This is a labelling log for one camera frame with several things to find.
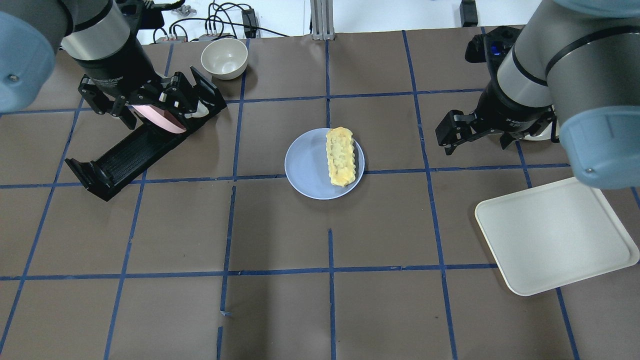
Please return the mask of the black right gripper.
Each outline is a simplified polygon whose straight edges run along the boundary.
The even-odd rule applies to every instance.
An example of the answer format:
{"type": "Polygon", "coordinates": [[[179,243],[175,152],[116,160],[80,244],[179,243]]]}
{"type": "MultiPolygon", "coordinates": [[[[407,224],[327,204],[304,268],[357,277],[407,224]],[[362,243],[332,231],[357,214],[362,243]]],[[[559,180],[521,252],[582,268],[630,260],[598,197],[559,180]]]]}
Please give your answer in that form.
{"type": "Polygon", "coordinates": [[[496,82],[490,82],[472,112],[449,111],[436,126],[435,135],[447,156],[464,143],[492,135],[498,135],[501,149],[507,150],[525,136],[541,135],[556,121],[550,105],[530,107],[519,104],[507,97],[496,82]]]}

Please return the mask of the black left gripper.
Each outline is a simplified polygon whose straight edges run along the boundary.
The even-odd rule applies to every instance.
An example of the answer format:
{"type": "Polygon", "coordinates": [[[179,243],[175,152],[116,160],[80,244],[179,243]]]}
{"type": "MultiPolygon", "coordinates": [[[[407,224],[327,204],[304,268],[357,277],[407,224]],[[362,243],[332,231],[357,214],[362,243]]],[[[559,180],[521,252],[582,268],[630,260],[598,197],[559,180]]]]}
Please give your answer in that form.
{"type": "Polygon", "coordinates": [[[127,105],[152,105],[170,112],[170,123],[179,132],[192,129],[198,93],[183,73],[162,78],[156,73],[137,37],[130,36],[110,55],[98,59],[75,57],[85,75],[78,91],[96,114],[111,114],[129,130],[137,117],[127,105]]]}

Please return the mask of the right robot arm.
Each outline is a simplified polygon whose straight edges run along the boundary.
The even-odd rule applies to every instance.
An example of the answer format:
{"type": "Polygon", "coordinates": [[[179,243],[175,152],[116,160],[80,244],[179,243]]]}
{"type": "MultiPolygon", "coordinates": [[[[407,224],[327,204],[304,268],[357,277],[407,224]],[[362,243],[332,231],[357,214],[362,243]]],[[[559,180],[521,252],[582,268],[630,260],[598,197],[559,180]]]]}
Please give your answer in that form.
{"type": "Polygon", "coordinates": [[[490,80],[469,114],[435,129],[451,155],[499,134],[503,149],[552,127],[579,182],[601,190],[640,182],[640,25],[637,0],[543,0],[528,23],[469,41],[465,59],[490,80]]]}

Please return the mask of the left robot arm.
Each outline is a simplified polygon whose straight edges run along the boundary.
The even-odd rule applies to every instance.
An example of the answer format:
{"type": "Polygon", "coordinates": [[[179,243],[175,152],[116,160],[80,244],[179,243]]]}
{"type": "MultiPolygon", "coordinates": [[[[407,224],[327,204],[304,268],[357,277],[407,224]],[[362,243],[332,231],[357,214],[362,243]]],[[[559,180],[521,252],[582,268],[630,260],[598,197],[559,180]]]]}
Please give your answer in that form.
{"type": "Polygon", "coordinates": [[[212,115],[203,86],[183,73],[166,78],[137,38],[137,0],[3,0],[1,2],[1,111],[29,107],[64,50],[84,75],[78,92],[97,114],[134,129],[138,120],[182,134],[212,115]]]}

